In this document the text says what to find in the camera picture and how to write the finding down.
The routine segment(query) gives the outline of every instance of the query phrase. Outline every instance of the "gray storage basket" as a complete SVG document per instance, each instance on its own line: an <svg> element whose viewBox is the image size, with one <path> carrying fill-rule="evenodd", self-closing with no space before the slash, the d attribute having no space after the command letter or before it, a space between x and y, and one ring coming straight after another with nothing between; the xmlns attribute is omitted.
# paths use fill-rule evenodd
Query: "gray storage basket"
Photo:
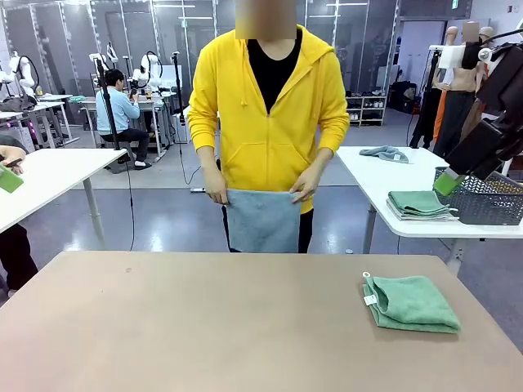
<svg viewBox="0 0 523 392"><path fill-rule="evenodd" d="M436 168L436 179L444 170ZM496 171L485 181L469 176L449 196L436 194L467 225L519 225L523 218L523 186Z"/></svg>

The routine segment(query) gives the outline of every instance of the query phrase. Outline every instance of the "light blue shirt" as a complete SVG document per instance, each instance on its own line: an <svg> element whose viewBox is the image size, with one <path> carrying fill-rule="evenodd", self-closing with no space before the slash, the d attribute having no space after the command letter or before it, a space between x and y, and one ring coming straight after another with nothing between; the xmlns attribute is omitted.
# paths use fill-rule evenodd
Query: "light blue shirt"
<svg viewBox="0 0 523 392"><path fill-rule="evenodd" d="M111 97L111 108L113 108L116 132L120 133L129 128L129 118L135 119L140 117L140 108L137 103L131 103L127 94L112 87L108 87L107 91ZM101 135L109 135L111 133L102 91L96 93L96 121L98 122L98 133Z"/></svg>

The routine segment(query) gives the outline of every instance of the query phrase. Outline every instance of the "yellow hoodie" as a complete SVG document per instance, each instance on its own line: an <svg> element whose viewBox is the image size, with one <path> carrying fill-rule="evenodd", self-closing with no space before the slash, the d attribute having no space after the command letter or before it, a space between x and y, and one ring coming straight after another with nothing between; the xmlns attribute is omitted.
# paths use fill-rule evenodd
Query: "yellow hoodie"
<svg viewBox="0 0 523 392"><path fill-rule="evenodd" d="M230 189L288 191L317 149L335 152L349 127L340 64L327 43L303 32L296 68L267 114L249 64L247 40L235 31L199 55L190 97L194 147L215 147L220 112L221 170ZM320 142L316 146L316 128ZM302 204L302 213L312 200Z"/></svg>

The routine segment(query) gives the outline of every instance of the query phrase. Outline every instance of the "person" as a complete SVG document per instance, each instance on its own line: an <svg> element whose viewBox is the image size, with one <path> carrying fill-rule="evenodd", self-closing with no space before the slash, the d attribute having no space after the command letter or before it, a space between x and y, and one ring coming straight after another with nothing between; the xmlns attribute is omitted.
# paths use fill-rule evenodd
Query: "person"
<svg viewBox="0 0 523 392"><path fill-rule="evenodd" d="M105 71L105 81L107 82L107 91L111 98L110 102L116 132L118 133L118 141L137 141L138 151L136 152L134 166L137 170L146 169L151 166L150 163L145 161L147 158L147 148L149 147L149 135L146 131L129 127L129 119L140 117L138 94L132 97L133 103L131 103L127 95L122 92L124 76L118 69ZM98 122L98 133L100 133L103 140L112 142L113 135L111 134L107 108L105 107L102 91L96 93L96 118Z"/></svg>
<svg viewBox="0 0 523 392"><path fill-rule="evenodd" d="M298 251L305 253L312 197L349 119L334 49L291 20L289 3L248 0L252 8L237 29L200 52L188 118L213 202L227 204L227 189L290 191L302 204ZM221 167L214 157L218 111Z"/></svg>
<svg viewBox="0 0 523 392"><path fill-rule="evenodd" d="M24 158L25 150L18 140L0 135L0 165L6 166L17 159L23 160ZM20 165L16 165L12 171L15 174L21 174L22 168ZM0 263L7 272L9 297L38 272L31 257L27 231L21 225L15 224L0 233Z"/></svg>

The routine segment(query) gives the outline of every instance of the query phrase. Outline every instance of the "gray crumpled towel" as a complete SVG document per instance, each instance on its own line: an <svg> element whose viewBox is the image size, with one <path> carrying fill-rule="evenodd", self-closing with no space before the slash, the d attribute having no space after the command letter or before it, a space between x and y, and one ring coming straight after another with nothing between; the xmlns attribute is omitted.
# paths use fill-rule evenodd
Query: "gray crumpled towel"
<svg viewBox="0 0 523 392"><path fill-rule="evenodd" d="M288 192L228 189L230 247L248 253L297 253L301 204Z"/></svg>
<svg viewBox="0 0 523 392"><path fill-rule="evenodd" d="M390 145L384 145L383 147L377 147L375 149L362 149L360 155L378 157L384 161L409 163L409 159L405 154Z"/></svg>

